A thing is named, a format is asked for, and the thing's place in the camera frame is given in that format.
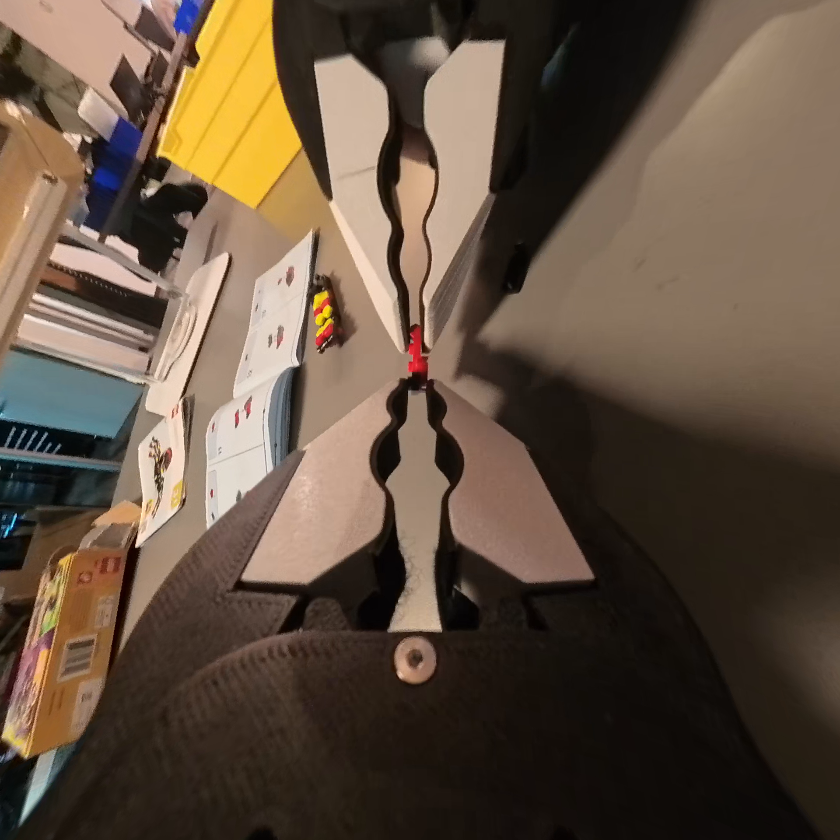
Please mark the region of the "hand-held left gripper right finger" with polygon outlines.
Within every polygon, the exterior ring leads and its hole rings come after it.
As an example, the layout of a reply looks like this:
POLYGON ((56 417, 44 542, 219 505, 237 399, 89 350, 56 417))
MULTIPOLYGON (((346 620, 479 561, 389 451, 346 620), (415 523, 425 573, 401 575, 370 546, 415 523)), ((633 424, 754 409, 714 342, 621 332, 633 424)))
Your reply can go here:
POLYGON ((427 387, 435 465, 448 482, 447 585, 588 585, 595 575, 527 447, 441 381, 427 387))

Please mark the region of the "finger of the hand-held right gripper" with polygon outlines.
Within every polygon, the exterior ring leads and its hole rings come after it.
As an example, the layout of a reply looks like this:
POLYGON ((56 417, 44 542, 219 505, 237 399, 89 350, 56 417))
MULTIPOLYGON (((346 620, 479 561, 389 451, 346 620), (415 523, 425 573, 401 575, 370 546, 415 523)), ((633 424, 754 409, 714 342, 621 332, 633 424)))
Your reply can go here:
POLYGON ((464 41, 425 87, 424 126, 437 164, 424 223, 429 264, 422 322, 428 349, 452 315, 495 201, 490 172, 504 56, 502 39, 464 41))
POLYGON ((386 179, 391 108, 384 82, 352 54, 314 65, 332 215, 376 314, 398 352, 408 350, 406 289, 395 263, 402 233, 386 179))

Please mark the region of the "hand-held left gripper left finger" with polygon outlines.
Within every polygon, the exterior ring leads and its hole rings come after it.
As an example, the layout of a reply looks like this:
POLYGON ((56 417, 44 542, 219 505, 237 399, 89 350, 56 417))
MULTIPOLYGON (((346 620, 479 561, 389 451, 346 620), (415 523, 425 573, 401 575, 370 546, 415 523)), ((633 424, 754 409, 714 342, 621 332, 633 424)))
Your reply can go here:
POLYGON ((305 447, 240 577, 244 585, 378 585, 393 530, 386 481, 401 461, 403 381, 387 383, 305 447))

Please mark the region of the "yellow plastic bin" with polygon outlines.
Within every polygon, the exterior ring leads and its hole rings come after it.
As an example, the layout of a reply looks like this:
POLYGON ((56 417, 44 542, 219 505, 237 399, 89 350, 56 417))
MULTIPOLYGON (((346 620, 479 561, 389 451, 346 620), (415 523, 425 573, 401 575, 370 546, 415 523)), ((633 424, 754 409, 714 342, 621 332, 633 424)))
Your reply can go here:
POLYGON ((157 154, 257 209, 301 151, 278 77, 271 1, 214 2, 157 154))

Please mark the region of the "lego instruction booklet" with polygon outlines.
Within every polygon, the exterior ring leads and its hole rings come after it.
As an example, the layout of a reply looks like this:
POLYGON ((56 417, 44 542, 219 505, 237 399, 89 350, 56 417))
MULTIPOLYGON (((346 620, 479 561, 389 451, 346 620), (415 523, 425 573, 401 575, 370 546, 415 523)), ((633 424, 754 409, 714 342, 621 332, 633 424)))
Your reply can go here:
POLYGON ((292 386, 303 355, 317 246, 311 230, 255 281, 232 398, 206 427, 208 528, 289 453, 292 386))

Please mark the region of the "small white lego leaflet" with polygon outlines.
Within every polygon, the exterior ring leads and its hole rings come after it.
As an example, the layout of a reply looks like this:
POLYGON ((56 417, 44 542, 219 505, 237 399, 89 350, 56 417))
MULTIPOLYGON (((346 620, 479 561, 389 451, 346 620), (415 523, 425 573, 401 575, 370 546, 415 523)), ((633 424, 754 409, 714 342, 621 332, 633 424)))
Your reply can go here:
POLYGON ((138 446, 142 504, 139 549, 183 508, 194 396, 181 399, 138 446))

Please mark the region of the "black red yellow lego assembly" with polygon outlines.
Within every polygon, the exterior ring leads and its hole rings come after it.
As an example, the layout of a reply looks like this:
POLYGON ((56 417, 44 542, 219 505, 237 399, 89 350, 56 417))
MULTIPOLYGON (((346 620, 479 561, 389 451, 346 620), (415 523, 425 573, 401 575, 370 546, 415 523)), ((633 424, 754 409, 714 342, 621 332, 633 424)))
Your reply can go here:
POLYGON ((312 286, 311 308, 316 326, 316 351, 323 354, 342 339, 338 300, 329 277, 317 274, 312 286))

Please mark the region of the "colourful lego box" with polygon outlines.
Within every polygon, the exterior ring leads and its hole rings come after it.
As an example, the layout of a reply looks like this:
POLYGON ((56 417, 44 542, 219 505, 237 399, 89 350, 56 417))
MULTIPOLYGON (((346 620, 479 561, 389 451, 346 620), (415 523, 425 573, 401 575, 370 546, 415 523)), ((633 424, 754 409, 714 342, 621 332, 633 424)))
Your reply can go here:
POLYGON ((77 546, 64 541, 49 557, 2 732, 24 760, 76 742, 96 710, 140 520, 136 504, 120 502, 91 523, 77 546))

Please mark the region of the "black office chair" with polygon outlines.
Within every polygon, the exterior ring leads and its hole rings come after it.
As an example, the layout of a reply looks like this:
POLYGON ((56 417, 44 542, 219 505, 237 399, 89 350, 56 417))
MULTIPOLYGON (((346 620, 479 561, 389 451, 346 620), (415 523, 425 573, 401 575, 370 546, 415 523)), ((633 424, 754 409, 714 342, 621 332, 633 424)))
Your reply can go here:
POLYGON ((176 250, 182 249, 187 228, 179 221, 184 214, 196 218, 208 200, 201 183, 164 183, 140 199, 130 224, 128 242, 138 252, 139 264, 160 275, 176 250))

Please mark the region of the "wooden book stand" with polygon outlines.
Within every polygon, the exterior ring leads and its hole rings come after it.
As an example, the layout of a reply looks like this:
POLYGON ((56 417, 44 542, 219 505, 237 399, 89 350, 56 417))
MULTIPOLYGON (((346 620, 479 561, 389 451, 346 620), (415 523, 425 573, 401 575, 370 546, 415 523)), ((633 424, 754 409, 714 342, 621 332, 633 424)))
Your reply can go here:
POLYGON ((215 302, 230 265, 222 255, 202 266, 182 289, 70 221, 81 198, 84 168, 65 137, 9 100, 2 100, 1 344, 76 367, 148 385, 148 411, 165 416, 186 391, 215 302), (79 271, 121 268, 159 289, 174 309, 163 338, 134 327, 139 316, 90 311, 48 297, 48 268, 61 257, 88 259, 79 271))

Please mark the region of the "blue plastic crate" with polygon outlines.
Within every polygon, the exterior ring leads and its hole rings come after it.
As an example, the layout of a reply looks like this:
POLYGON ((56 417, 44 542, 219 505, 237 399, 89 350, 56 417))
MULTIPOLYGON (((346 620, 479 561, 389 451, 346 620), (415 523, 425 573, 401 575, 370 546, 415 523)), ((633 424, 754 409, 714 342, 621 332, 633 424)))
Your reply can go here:
POLYGON ((91 143, 92 174, 87 178, 87 216, 83 224, 100 232, 125 183, 134 156, 140 147, 142 132, 131 122, 118 117, 111 136, 91 143))

